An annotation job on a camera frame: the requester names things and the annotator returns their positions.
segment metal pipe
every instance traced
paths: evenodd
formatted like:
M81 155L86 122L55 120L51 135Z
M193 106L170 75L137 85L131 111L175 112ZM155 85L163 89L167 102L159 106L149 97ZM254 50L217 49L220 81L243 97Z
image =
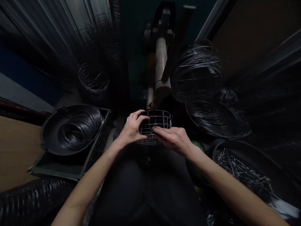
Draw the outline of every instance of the metal pipe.
M156 74L155 83L162 79L165 64L167 61L166 42L164 38L158 38L156 43Z
M170 80L162 81L162 75L167 61L166 42L164 38L158 38L156 43L156 70L155 70L155 99L152 109L156 110L163 98L171 92Z
M149 86L147 89L146 109L151 109L154 101L154 88Z

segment finger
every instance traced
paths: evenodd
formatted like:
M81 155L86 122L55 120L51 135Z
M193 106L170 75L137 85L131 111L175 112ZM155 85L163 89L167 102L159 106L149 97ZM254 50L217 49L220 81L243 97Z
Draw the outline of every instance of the finger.
M132 117L133 117L133 113L130 113L130 115L129 115L129 120L131 120L132 119Z
M153 127L153 131L165 139L169 138L169 136L170 136L169 133L165 132L164 130L158 129L157 127Z
M145 120L145 119L150 119L150 117L149 117L149 116L139 116L139 117L137 118L137 122L140 124L140 123L142 123L142 121Z
M147 139L148 137L147 136L145 136L145 135L140 135L139 137L138 137L138 140L145 140L145 139Z
M172 130L171 129L166 129L166 128L162 128L162 127L159 127L159 126L154 126L156 129L158 129L158 130L163 130L163 131L165 131L165 132L167 132L167 133L169 133L169 134L172 134L173 132L172 132Z
M133 114L133 118L136 120L138 118L138 115L140 115L142 112L144 112L145 110L138 110L135 111Z
M157 138L158 141L160 141L164 146L167 145L167 140L165 140L164 138L158 136L158 135L155 135L155 137Z

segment dark wall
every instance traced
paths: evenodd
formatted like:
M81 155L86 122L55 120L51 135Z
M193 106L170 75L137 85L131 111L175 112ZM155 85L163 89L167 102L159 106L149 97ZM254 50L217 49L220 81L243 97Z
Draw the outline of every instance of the dark wall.
M298 0L238 0L213 39L225 79L260 61L300 28Z

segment hand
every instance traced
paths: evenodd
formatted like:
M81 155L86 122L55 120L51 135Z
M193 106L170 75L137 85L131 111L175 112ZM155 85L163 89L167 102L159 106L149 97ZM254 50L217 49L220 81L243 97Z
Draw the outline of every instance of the hand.
M156 138L167 148L188 157L188 155L199 149L191 143L184 128L172 127L171 129L164 129L158 126L153 127L156 133Z
M142 112L144 112L144 110L138 110L134 113L131 113L126 119L123 130L117 138L117 140L119 140L123 146L139 140L145 140L147 138L147 136L141 135L138 131L140 123L145 119L150 119L148 116L140 115Z

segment wire mesh basket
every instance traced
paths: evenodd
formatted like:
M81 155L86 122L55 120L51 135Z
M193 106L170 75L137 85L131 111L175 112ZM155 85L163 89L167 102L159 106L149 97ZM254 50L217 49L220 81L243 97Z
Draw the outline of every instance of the wire mesh basket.
M141 135L146 135L147 139L138 141L137 143L143 145L158 145L160 142L155 137L155 132L153 132L153 126L159 126L165 129L170 129L172 127L172 115L163 110L146 110L141 115L149 116L150 120L143 120L139 126L139 133Z

